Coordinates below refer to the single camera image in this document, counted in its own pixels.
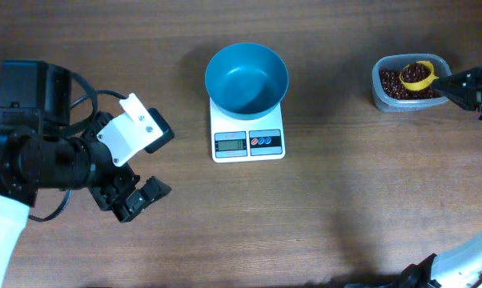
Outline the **yellow measuring scoop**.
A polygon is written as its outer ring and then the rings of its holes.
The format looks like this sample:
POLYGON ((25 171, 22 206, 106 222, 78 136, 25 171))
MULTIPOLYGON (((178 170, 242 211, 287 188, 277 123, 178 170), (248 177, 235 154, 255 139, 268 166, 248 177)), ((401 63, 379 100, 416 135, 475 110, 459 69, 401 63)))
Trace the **yellow measuring scoop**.
POLYGON ((405 66, 399 74, 400 82, 410 91, 424 90, 436 79, 438 77, 433 64, 425 60, 405 66))

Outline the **red beans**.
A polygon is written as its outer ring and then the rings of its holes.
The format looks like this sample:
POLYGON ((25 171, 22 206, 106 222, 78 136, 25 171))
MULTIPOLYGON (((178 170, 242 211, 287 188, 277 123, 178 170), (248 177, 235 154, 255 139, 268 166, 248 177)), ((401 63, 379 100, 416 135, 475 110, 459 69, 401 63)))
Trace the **red beans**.
POLYGON ((440 98, 441 95, 426 87, 422 90, 408 90, 400 78, 405 82, 419 82, 427 78, 431 70, 423 63, 412 63, 404 67, 402 70, 380 69, 380 83, 384 92, 390 97, 397 100, 424 100, 431 98, 440 98))

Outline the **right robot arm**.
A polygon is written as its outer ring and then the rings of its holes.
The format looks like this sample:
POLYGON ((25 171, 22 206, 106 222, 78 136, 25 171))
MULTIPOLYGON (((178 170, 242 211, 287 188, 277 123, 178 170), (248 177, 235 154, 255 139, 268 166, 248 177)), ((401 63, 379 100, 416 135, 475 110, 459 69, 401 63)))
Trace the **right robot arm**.
MULTIPOLYGON (((372 68, 372 95, 382 112, 426 110, 452 102, 482 121, 482 66, 452 74, 434 54, 397 54, 372 68)), ((384 288, 482 287, 482 232, 442 254, 405 268, 384 288)))

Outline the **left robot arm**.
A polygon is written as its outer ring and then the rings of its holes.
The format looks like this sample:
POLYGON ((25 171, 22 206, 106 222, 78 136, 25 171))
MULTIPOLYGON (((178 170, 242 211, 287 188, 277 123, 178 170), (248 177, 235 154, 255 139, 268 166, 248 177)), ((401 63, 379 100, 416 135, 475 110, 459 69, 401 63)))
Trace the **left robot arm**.
POLYGON ((142 182, 129 166, 174 132, 136 95, 123 112, 98 109, 99 90, 80 74, 39 60, 5 60, 0 68, 0 286, 41 189, 71 196, 88 189, 98 208, 130 222, 170 193, 157 178, 142 182))

